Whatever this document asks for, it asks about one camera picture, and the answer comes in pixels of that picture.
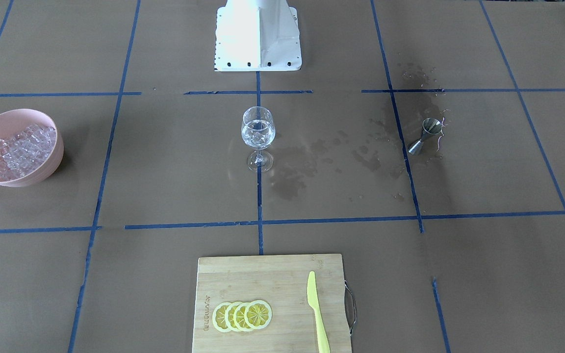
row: pink bowl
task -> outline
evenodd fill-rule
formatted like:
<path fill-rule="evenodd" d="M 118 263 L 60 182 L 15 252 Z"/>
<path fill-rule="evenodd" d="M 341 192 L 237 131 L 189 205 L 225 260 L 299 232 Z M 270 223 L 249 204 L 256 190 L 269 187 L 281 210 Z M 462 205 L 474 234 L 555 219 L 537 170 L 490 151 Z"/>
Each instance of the pink bowl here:
<path fill-rule="evenodd" d="M 0 185 L 5 187 L 26 187 L 43 181 L 49 177 L 58 168 L 62 161 L 62 155 L 65 151 L 65 145 L 60 136 L 60 131 L 56 128 L 56 124 L 47 114 L 32 109 L 15 109 L 0 114 L 0 138 L 9 138 L 16 132 L 22 131 L 32 124 L 40 124 L 47 127 L 53 127 L 58 133 L 56 145 L 51 151 L 45 162 L 36 168 L 34 172 L 27 174 L 18 179 L 10 181 L 0 181 Z"/>

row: water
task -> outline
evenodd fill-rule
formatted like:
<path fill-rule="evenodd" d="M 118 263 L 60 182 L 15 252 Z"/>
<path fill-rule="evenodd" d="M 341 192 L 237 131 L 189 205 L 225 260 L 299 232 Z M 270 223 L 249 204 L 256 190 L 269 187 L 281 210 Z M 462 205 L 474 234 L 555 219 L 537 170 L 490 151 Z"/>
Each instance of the water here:
<path fill-rule="evenodd" d="M 274 136 L 276 136 L 276 128 L 265 120 L 252 120 L 241 129 L 241 137 L 245 144 L 255 150 L 267 148 L 274 141 Z"/>

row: metal jigger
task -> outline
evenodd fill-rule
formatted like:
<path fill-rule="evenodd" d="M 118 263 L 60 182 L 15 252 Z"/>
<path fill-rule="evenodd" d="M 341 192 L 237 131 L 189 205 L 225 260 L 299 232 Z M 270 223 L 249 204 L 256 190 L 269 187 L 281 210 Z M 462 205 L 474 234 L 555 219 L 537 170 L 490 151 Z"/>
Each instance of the metal jigger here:
<path fill-rule="evenodd" d="M 409 145 L 407 151 L 415 156 L 422 150 L 422 145 L 424 141 L 431 138 L 433 135 L 437 135 L 441 132 L 442 125 L 437 119 L 426 118 L 422 122 L 422 136 L 416 142 Z"/>

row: cutting board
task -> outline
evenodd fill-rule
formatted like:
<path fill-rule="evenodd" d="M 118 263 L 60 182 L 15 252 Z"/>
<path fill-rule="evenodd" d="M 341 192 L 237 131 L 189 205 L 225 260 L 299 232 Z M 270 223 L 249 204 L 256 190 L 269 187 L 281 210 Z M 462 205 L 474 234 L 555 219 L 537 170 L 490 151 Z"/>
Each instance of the cutting board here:
<path fill-rule="evenodd" d="M 200 257 L 193 318 L 193 353 L 317 353 L 307 279 L 315 271 L 332 353 L 351 353 L 341 254 Z M 262 330 L 220 332 L 213 310 L 222 302 L 265 300 L 272 320 Z"/>

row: yellow knife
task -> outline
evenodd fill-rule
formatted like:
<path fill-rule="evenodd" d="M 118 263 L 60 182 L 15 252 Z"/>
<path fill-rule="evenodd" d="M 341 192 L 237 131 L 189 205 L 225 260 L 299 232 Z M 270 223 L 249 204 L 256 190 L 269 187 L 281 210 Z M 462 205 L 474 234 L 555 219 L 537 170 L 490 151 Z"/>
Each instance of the yellow knife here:
<path fill-rule="evenodd" d="M 315 312 L 315 328 L 318 334 L 318 349 L 320 353 L 330 353 L 326 330 L 321 319 L 320 302 L 318 301 L 318 288 L 315 284 L 315 272 L 309 272 L 307 281 L 307 302 Z"/>

